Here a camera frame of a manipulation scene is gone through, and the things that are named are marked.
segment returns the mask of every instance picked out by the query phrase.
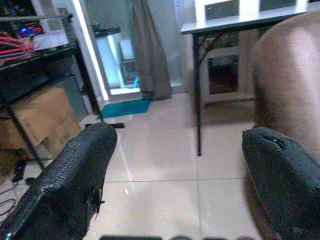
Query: gray desk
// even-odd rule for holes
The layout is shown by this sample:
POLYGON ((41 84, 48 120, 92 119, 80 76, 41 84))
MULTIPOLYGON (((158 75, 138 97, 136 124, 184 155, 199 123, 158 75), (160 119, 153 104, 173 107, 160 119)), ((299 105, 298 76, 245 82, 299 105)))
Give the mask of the gray desk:
POLYGON ((267 11, 261 11, 254 16, 230 16, 208 20, 204 22, 186 23, 182 26, 180 33, 182 35, 192 34, 193 36, 193 58, 194 58, 194 105, 196 114, 197 128, 197 155, 202 154, 201 142, 201 89, 199 71, 201 63, 208 52, 214 49, 214 43, 223 35, 229 32, 238 32, 273 26, 283 20, 310 11, 320 10, 320 2, 309 3, 305 9, 299 9, 297 6, 283 7, 267 11), (218 34, 200 54, 200 48, 207 38, 218 34))

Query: gray curtain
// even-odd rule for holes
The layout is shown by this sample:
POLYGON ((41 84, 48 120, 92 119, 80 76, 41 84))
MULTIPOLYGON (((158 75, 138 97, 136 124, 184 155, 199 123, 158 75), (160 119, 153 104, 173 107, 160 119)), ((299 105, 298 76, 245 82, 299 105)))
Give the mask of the gray curtain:
POLYGON ((129 0, 133 51, 144 98, 171 98, 170 78, 163 44, 148 0, 129 0))

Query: doormat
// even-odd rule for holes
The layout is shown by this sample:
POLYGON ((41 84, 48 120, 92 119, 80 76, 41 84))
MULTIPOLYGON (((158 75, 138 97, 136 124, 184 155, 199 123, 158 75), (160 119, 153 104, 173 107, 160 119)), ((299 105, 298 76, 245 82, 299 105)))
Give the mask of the doormat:
POLYGON ((111 103, 105 105, 101 113, 104 119, 123 115, 144 114, 148 111, 150 103, 150 100, 145 99, 111 103))

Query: cardboard box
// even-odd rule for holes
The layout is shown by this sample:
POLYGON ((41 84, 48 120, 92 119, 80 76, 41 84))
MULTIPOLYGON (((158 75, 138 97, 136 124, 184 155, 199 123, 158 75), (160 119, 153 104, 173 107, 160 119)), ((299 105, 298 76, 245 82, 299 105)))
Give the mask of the cardboard box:
MULTIPOLYGON (((34 146, 39 145, 73 113, 62 88, 47 88, 13 106, 20 124, 34 146)), ((20 149, 26 144, 11 119, 0 119, 0 148, 20 149)))
POLYGON ((42 149, 40 157, 54 159, 65 147, 66 143, 81 132, 80 125, 74 114, 71 114, 62 124, 53 130, 41 143, 47 153, 42 149))

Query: desk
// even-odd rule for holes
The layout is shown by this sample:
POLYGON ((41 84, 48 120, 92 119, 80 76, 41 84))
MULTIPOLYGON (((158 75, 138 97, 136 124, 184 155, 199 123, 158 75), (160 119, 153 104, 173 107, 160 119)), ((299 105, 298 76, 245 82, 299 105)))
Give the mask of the desk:
POLYGON ((261 11, 250 16, 230 16, 208 20, 204 22, 192 22, 183 24, 180 33, 182 35, 192 34, 193 38, 193 58, 194 58, 194 106, 196 115, 196 138, 197 155, 202 155, 201 142, 201 86, 200 86, 200 66, 207 53, 214 49, 214 43, 224 34, 229 32, 239 32, 273 26, 283 20, 310 11, 320 10, 320 2, 309 3, 304 9, 297 6, 283 7, 267 11, 261 11), (201 47, 205 40, 217 37, 213 42, 205 47, 204 54, 201 55, 201 47))
MULTIPOLYGON (((57 48, 54 50, 46 50, 46 51, 38 53, 37 55, 35 55, 33 57, 19 59, 16 61, 12 61, 10 63, 6 63, 5 65, 0 67, 1 82, 5 83, 5 82, 10 81, 10 75, 12 75, 13 73, 19 73, 19 72, 32 73, 32 72, 41 71, 41 69, 44 66, 46 66, 50 63, 53 63, 55 61, 61 60, 63 58, 70 57, 70 56, 75 56, 76 62, 79 67, 80 75, 83 80, 84 88, 88 94, 90 104, 92 106, 92 110, 95 114, 99 115, 101 121, 103 122, 104 121, 103 116, 102 116, 101 111, 99 109, 99 105, 98 105, 98 102, 97 102, 97 99, 96 99, 96 96, 94 93, 94 89, 93 89, 92 84, 90 82, 89 74, 87 72, 86 65, 85 65, 84 59, 82 57, 79 44, 77 44, 77 43, 69 44, 67 46, 57 48)), ((0 82, 0 101, 1 101, 0 110, 6 109, 6 111, 8 112, 10 117, 12 118, 13 123, 15 124, 18 132, 20 133, 21 137, 23 138, 23 140, 27 144, 30 152, 34 156, 34 159, 37 161, 37 163, 40 165, 40 167, 42 169, 44 169, 45 167, 44 167, 42 161, 38 157, 34 146, 32 145, 32 143, 29 140, 29 137, 27 136, 27 134, 24 131, 21 124, 19 123, 18 118, 16 117, 14 111, 11 108, 11 104, 15 103, 19 99, 22 99, 23 97, 25 97, 33 92, 38 91, 39 89, 41 89, 45 86, 56 83, 57 79, 50 78, 46 82, 33 85, 32 89, 27 90, 27 91, 22 91, 22 89, 21 89, 21 93, 19 95, 15 96, 13 99, 8 99, 8 97, 6 97, 6 95, 5 95, 6 89, 3 88, 3 85, 1 84, 1 82, 0 82)))

